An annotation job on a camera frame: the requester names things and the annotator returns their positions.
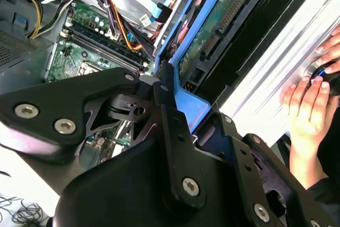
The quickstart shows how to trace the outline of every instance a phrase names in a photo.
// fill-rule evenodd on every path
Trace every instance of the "silver screw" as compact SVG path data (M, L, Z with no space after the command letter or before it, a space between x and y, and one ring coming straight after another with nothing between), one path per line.
M168 88L166 88L164 85L161 85L160 87L165 91L169 91Z
M192 178L184 178L182 185L184 191L190 196L197 196L200 191L198 184Z
M226 120L227 123L232 123L232 119L230 119L228 116L225 116L224 119Z
M268 223L270 220L268 211L261 205L261 204L255 204L254 205L254 211L256 215L265 223Z
M17 116L25 119L31 119L39 114L39 109L30 104L21 104L14 109Z
M310 220L310 223L313 225L313 227L321 227L320 224L317 221L313 220L313 219Z
M127 78L128 80L130 81L133 81L134 80L134 77L132 75L129 75L129 74L126 74L125 75L125 78Z
M55 122L54 128L60 134L72 134L75 132L76 125L69 119L60 119Z
M253 136L253 139L254 139L254 141L255 141L256 143L258 143L258 144L261 143L261 140L260 140L258 137Z

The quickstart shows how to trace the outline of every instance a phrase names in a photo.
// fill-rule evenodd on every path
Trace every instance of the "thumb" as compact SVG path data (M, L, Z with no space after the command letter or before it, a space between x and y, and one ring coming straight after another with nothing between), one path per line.
M325 116L325 122L327 125L330 125L332 123L334 113L338 107L339 99L336 96L330 96L327 104L326 109L326 116Z

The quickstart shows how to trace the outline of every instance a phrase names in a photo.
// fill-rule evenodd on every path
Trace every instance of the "blue plastic bracket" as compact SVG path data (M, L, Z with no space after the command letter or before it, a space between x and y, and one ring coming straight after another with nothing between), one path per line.
M159 67L159 57L161 53L165 50L165 46L168 44L168 41L171 35L175 32L176 28L179 26L180 21L184 17L186 11L189 9L193 0L189 0L183 9L182 14L180 15L176 25L173 27L167 40L162 45L158 55L156 56L156 69ZM210 11L214 8L216 2L218 0L206 0L205 4L203 5L201 11L199 12L197 18L195 19L194 23L192 24L190 30L186 34L183 42L177 49L176 53L170 60L170 63L174 66L174 84L175 84L175 99L178 110L183 112L186 116L186 120L189 125L189 129L191 132L195 130L197 125L203 120L203 118L208 114L210 111L210 104L199 98L198 96L184 90L180 85L180 76L178 70L178 63L185 54L186 50L189 48L190 44L194 40L195 36L197 35L198 31L202 27L204 21L208 17Z

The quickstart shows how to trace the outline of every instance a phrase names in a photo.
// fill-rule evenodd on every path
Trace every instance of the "black sleeve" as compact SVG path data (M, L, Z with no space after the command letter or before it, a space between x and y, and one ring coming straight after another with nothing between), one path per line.
M308 189L314 200L333 218L337 226L340 226L340 190L330 179L320 180Z

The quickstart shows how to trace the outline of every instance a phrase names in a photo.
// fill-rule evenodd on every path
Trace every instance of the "ventilation grille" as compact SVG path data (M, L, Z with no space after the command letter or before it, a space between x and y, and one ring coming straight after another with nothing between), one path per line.
M28 42L0 30L0 66L7 65L22 54L36 49L37 47Z

